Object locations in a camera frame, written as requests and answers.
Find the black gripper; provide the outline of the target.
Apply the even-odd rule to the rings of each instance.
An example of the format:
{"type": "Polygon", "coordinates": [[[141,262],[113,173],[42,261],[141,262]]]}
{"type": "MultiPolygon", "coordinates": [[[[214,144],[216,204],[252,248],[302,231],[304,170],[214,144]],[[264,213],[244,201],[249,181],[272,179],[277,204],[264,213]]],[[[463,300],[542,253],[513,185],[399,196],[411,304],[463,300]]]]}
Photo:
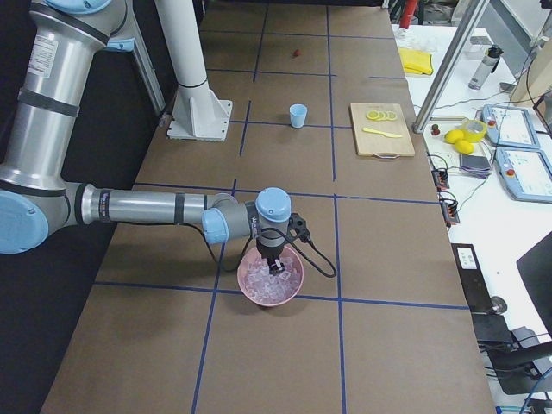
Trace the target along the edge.
{"type": "Polygon", "coordinates": [[[285,243],[285,237],[277,229],[263,229],[256,239],[257,250],[261,258],[267,262],[271,275],[277,275],[286,270],[285,262],[280,258],[285,243]]]}

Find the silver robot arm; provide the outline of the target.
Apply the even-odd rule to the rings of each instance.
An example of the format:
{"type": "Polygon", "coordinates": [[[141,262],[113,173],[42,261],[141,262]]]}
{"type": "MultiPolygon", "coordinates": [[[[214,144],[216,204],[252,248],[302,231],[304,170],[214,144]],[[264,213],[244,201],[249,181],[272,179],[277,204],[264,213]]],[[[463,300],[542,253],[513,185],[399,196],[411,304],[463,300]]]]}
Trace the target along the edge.
{"type": "Polygon", "coordinates": [[[34,1],[37,27],[9,145],[1,165],[1,251],[20,254],[64,227],[197,223],[210,244],[249,237],[269,272],[285,269],[291,200],[267,188],[253,202],[232,196],[98,189],[62,179],[66,150],[94,55],[147,50],[130,1],[34,1]]]}

